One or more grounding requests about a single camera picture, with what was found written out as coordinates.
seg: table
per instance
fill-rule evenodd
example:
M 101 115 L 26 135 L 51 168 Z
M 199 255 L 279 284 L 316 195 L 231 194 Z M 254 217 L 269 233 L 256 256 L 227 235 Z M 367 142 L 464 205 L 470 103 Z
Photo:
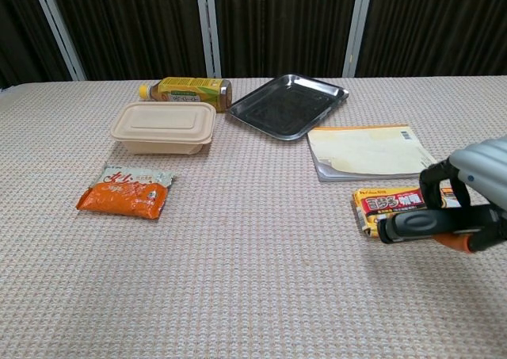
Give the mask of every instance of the table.
M 408 122 L 436 159 L 506 134 L 507 77 L 323 80 L 351 93 L 324 125 Z M 507 245 L 367 239 L 353 190 L 416 180 L 319 183 L 305 139 L 223 114 L 198 155 L 130 155 L 141 83 L 0 97 L 0 357 L 507 356 Z M 177 173 L 160 220 L 74 208 L 105 162 Z

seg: notepad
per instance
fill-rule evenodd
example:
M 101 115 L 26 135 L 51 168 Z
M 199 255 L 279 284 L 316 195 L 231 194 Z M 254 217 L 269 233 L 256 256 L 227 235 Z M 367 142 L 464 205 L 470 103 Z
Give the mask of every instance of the notepad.
M 320 181 L 417 178 L 436 162 L 407 124 L 314 128 L 308 143 Z

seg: metal tray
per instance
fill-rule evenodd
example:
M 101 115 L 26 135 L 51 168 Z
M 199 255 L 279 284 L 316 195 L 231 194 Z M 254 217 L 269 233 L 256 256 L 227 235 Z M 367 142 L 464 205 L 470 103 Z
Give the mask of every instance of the metal tray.
M 275 139 L 289 141 L 307 134 L 348 96 L 344 88 L 287 74 L 236 101 L 229 113 Z

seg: curtain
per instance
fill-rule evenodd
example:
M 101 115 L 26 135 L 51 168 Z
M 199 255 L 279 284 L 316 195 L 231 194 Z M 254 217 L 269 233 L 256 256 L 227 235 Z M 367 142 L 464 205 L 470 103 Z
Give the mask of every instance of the curtain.
M 90 80 L 206 76 L 197 0 L 56 0 Z
M 71 80 L 38 0 L 0 0 L 0 88 Z
M 356 76 L 507 74 L 507 0 L 371 0 Z
M 215 0 L 225 77 L 339 77 L 355 0 Z

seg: gray robot arm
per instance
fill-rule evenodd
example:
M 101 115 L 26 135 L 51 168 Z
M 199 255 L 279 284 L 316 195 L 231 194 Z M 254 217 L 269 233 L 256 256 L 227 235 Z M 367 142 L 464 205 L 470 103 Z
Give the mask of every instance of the gray robot arm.
M 440 182 L 448 179 L 461 208 L 442 209 Z M 379 222 L 385 243 L 443 233 L 468 233 L 467 251 L 485 250 L 507 240 L 507 137 L 455 151 L 419 177 L 427 210 L 404 212 Z M 467 185 L 490 203 L 471 206 Z

